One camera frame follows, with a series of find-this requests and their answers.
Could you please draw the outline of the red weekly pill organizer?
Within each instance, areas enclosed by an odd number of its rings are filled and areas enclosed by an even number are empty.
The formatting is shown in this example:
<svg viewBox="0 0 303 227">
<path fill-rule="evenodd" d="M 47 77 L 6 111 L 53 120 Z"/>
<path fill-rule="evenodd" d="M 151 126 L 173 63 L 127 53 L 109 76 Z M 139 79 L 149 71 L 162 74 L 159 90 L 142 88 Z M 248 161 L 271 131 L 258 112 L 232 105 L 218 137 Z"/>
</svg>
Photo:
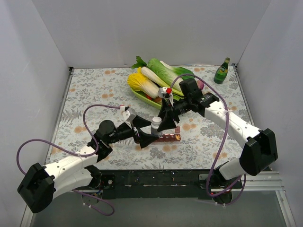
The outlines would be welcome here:
<svg viewBox="0 0 303 227">
<path fill-rule="evenodd" d="M 176 135 L 180 135 L 180 127 L 175 128 L 174 133 L 162 134 L 155 142 L 179 142 L 181 140 L 176 140 Z"/>
</svg>

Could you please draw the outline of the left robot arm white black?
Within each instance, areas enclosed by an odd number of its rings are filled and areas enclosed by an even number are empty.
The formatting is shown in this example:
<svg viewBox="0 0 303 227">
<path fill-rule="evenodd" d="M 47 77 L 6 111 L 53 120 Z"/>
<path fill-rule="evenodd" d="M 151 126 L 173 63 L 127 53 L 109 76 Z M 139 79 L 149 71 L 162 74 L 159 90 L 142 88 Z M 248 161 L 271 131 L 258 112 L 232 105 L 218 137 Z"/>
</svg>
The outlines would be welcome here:
<svg viewBox="0 0 303 227">
<path fill-rule="evenodd" d="M 84 186 L 98 188 L 101 172 L 93 165 L 106 158 L 112 152 L 110 145 L 116 142 L 133 138 L 144 148 L 156 141 L 158 136 L 141 129 L 150 125 L 150 121 L 139 116 L 133 123 L 124 122 L 118 127 L 111 120 L 102 121 L 93 139 L 80 151 L 44 166 L 33 164 L 17 192 L 33 213 L 39 213 L 61 194 Z"/>
</svg>

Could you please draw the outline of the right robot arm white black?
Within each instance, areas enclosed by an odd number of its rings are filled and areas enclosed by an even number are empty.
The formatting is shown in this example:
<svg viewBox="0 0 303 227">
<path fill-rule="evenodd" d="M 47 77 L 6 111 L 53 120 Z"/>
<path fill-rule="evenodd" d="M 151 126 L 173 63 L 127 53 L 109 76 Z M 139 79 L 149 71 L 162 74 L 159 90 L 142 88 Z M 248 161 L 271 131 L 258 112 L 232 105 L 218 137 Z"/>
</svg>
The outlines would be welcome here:
<svg viewBox="0 0 303 227">
<path fill-rule="evenodd" d="M 214 182 L 218 187 L 227 187 L 239 175 L 256 176 L 277 160 L 276 138 L 270 129 L 261 130 L 229 112 L 217 96 L 203 94 L 194 79 L 186 79 L 179 85 L 185 97 L 178 101 L 173 100 L 170 88 L 161 87 L 158 91 L 162 98 L 158 115 L 162 122 L 158 131 L 175 128 L 179 115 L 193 111 L 227 130 L 242 148 L 240 158 L 221 165 L 216 171 Z"/>
</svg>

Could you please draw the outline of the white pill bottle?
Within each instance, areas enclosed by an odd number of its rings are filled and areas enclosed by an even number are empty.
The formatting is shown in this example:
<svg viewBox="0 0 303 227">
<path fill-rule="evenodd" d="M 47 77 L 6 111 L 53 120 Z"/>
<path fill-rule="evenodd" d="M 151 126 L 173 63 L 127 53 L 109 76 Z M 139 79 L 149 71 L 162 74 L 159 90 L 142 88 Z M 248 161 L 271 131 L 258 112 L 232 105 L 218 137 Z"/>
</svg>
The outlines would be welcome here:
<svg viewBox="0 0 303 227">
<path fill-rule="evenodd" d="M 151 134 L 154 136 L 161 137 L 162 132 L 158 131 L 158 128 L 162 122 L 162 119 L 160 117 L 153 117 L 151 121 Z"/>
</svg>

